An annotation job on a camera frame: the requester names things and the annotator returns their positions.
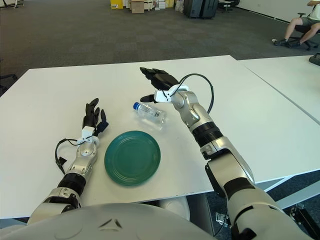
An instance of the green plate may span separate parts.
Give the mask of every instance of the green plate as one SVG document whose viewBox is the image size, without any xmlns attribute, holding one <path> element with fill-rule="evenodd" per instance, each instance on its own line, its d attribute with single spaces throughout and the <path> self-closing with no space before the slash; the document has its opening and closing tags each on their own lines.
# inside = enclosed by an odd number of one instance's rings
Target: green plate
<svg viewBox="0 0 320 240">
<path fill-rule="evenodd" d="M 116 183 L 136 186 L 157 171 L 160 158 L 159 145 L 152 136 L 143 131 L 127 131 L 108 146 L 104 167 Z"/>
</svg>

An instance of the shorts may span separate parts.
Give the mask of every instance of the shorts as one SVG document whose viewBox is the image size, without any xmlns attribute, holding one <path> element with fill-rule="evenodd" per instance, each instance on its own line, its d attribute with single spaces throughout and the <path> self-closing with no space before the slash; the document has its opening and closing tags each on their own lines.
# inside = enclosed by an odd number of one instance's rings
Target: shorts
<svg viewBox="0 0 320 240">
<path fill-rule="evenodd" d="M 320 20 L 314 20 L 309 17 L 301 17 L 301 20 L 302 20 L 302 26 L 306 26 L 306 27 L 309 27 L 313 24 L 320 23 Z"/>
</svg>

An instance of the black joint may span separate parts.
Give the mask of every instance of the black joint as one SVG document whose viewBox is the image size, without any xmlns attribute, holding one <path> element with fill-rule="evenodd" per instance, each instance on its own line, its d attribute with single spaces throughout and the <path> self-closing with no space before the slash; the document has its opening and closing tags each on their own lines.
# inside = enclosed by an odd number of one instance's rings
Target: black joint
<svg viewBox="0 0 320 240">
<path fill-rule="evenodd" d="M 223 137 L 220 129 L 215 125 L 213 121 L 206 122 L 198 127 L 196 127 L 192 131 L 192 135 L 194 136 L 196 142 L 200 147 Z"/>
<path fill-rule="evenodd" d="M 76 208 L 74 206 L 72 206 L 72 205 L 67 205 L 67 206 L 65 206 L 65 208 L 62 210 L 61 213 L 65 213 L 65 212 L 68 212 L 68 211 L 73 210 L 73 209 L 76 209 Z"/>
<path fill-rule="evenodd" d="M 232 179 L 232 180 L 228 181 L 223 186 L 223 188 L 224 188 L 229 200 L 233 194 L 235 194 L 236 192 L 238 192 L 240 190 L 255 189 L 255 187 L 245 177 L 238 177 L 238 178 Z"/>
<path fill-rule="evenodd" d="M 250 228 L 245 228 L 241 233 L 237 224 L 231 228 L 231 238 L 232 240 L 252 240 L 257 236 L 257 234 Z"/>
<path fill-rule="evenodd" d="M 72 189 L 81 196 L 85 185 L 86 179 L 80 174 L 72 172 L 63 176 L 63 179 L 58 184 L 58 188 L 64 187 Z"/>
<path fill-rule="evenodd" d="M 74 194 L 70 194 L 68 198 L 62 196 L 51 196 L 48 197 L 44 202 L 53 204 L 69 204 L 73 207 L 73 209 L 77 209 L 79 205 L 77 197 Z"/>
<path fill-rule="evenodd" d="M 210 183 L 211 183 L 211 185 L 212 185 L 212 187 L 213 187 L 213 190 L 214 190 L 220 197 L 225 198 L 225 197 L 226 197 L 225 192 L 224 192 L 224 191 L 222 190 L 222 188 L 220 187 L 220 185 L 219 185 L 217 179 L 215 178 L 215 176 L 213 175 L 213 173 L 212 173 L 209 165 L 206 164 L 205 167 L 204 167 L 204 169 L 205 169 L 205 172 L 206 172 L 206 174 L 207 174 L 207 176 L 208 176 L 208 178 L 209 178 L 209 180 L 210 180 Z"/>
</svg>

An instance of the sneaker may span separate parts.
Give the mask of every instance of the sneaker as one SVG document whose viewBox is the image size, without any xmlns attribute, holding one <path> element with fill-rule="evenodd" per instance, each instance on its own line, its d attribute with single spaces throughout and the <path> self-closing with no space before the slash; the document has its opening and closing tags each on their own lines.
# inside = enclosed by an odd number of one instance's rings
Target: sneaker
<svg viewBox="0 0 320 240">
<path fill-rule="evenodd" d="M 288 43 L 288 41 L 287 40 L 285 40 L 285 39 L 282 39 L 282 40 L 280 40 L 280 41 L 276 41 L 275 43 L 274 43 L 274 45 L 276 45 L 276 46 L 288 46 L 289 45 L 289 43 Z"/>
<path fill-rule="evenodd" d="M 293 41 L 293 42 L 290 42 L 290 48 L 298 48 L 301 46 L 301 43 L 300 43 L 300 40 L 296 40 L 296 41 Z"/>
</svg>

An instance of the person's leg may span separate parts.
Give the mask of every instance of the person's leg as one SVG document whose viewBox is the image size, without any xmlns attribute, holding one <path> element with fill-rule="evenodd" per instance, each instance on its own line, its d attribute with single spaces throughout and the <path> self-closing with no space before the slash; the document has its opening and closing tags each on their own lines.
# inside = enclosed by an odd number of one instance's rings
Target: person's leg
<svg viewBox="0 0 320 240">
<path fill-rule="evenodd" d="M 300 39 L 300 44 L 312 38 L 320 30 L 320 23 L 313 24 L 311 29 Z"/>
<path fill-rule="evenodd" d="M 276 41 L 273 44 L 276 46 L 290 47 L 288 40 L 289 40 L 291 34 L 294 32 L 296 25 L 307 26 L 308 24 L 310 24 L 310 23 L 309 23 L 309 19 L 307 17 L 297 17 L 297 18 L 292 19 L 290 24 L 286 28 L 284 39 Z"/>
<path fill-rule="evenodd" d="M 297 17 L 291 20 L 290 24 L 286 28 L 284 39 L 288 40 L 292 33 L 295 30 L 296 25 L 304 25 L 303 19 L 301 17 Z"/>
</svg>

